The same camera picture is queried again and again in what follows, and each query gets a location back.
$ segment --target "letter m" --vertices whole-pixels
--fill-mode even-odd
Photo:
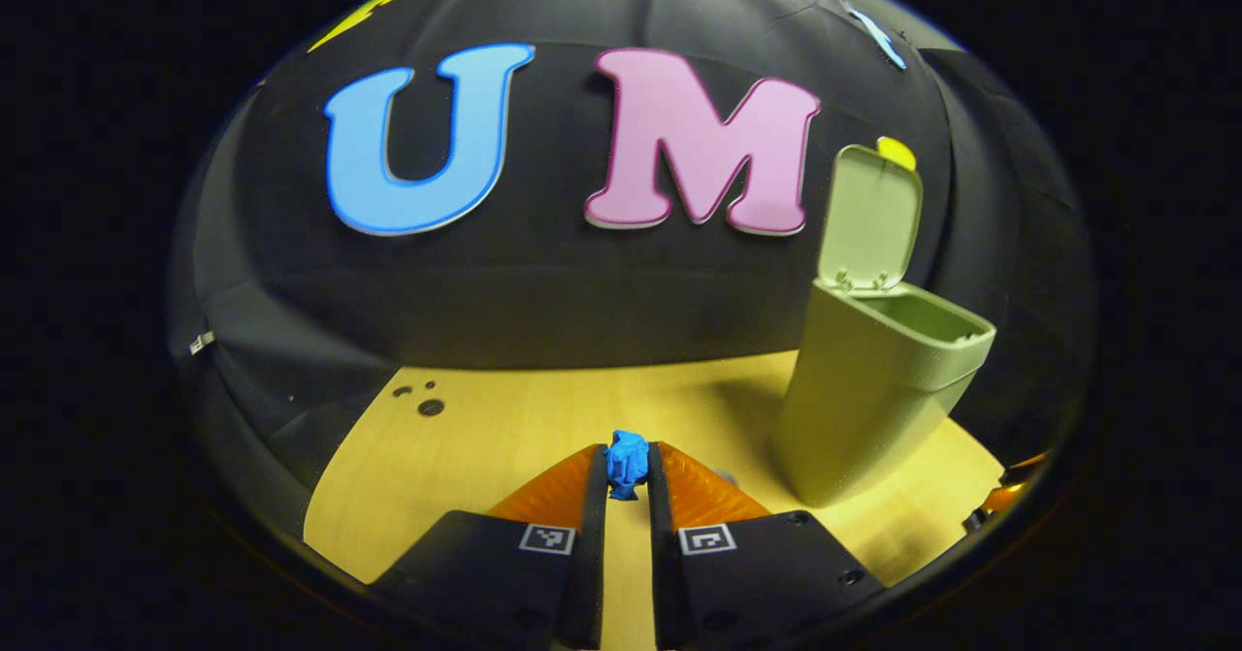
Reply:
[[[672,201],[657,190],[661,148],[691,221],[708,221],[748,160],[741,196],[728,222],[768,236],[797,234],[802,165],[820,98],[785,81],[756,82],[728,121],[689,62],[668,51],[605,51],[595,67],[616,83],[612,154],[604,190],[586,200],[586,220],[607,229],[642,229],[668,219]]]

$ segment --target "trash can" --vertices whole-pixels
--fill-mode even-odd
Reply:
[[[923,183],[908,148],[877,147],[837,154],[818,277],[770,442],[811,507],[892,473],[953,410],[996,335],[982,317],[902,282]]]

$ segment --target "trash can lid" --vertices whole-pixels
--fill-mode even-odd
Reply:
[[[851,144],[837,153],[820,245],[820,285],[826,287],[892,289],[910,262],[923,181],[904,144],[882,137],[877,148]]]

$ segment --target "wooden table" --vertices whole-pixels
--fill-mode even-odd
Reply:
[[[400,369],[324,471],[303,538],[371,583],[446,511],[483,513],[571,452],[609,444],[615,429],[668,442],[732,475],[773,513],[804,508],[765,448],[796,357],[589,370]],[[443,401],[443,411],[422,416],[417,406],[428,399]],[[961,521],[1002,471],[944,416],[892,478],[811,511],[893,585],[961,538]],[[606,650],[655,649],[650,513],[646,491],[638,494],[637,502],[607,502]]]

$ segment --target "letter u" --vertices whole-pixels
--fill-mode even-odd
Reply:
[[[448,162],[428,179],[399,179],[389,169],[392,97],[414,77],[388,68],[338,91],[324,107],[328,196],[350,229],[401,236],[442,227],[478,206],[501,176],[508,129],[509,83],[530,62],[529,45],[488,45],[457,51],[436,73],[453,80]]]

